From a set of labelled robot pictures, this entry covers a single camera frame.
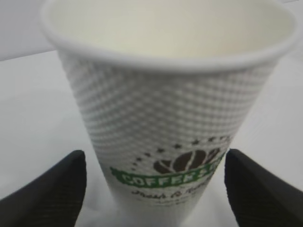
paper cup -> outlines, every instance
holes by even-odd
[[[191,212],[299,34],[267,0],[51,0],[42,25],[114,199],[149,227]]]

white table surface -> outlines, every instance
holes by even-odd
[[[288,3],[294,11],[296,2]],[[303,45],[284,57],[232,143],[303,190]],[[126,227],[113,206],[56,52],[0,62],[0,199],[75,149],[88,187],[78,227]],[[222,162],[185,227],[235,227]]]

coffee bean logo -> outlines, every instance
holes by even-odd
[[[156,161],[153,168],[160,174],[178,173],[196,169],[210,163],[220,152],[220,148],[211,150],[208,154],[204,150],[195,150],[178,156],[175,160]]]
[[[209,144],[222,144],[229,143],[231,141],[231,136],[220,136],[220,137],[209,137],[209,138],[194,138],[190,142],[190,146],[192,147],[190,152],[181,154],[174,160],[159,160],[153,163],[153,169],[155,169],[158,173],[161,174],[169,174],[169,173],[178,173],[182,171],[187,171],[191,169],[195,169],[204,164],[211,163],[220,153],[220,148],[212,149],[209,152],[205,152],[199,147],[203,145]],[[137,171],[137,169],[145,167],[144,162],[150,158],[155,158],[158,156],[162,156],[167,152],[172,152],[171,149],[180,150],[184,149],[184,144],[172,144],[171,147],[156,148],[155,152],[142,153],[140,156],[135,157],[135,160],[132,162],[130,170]]]

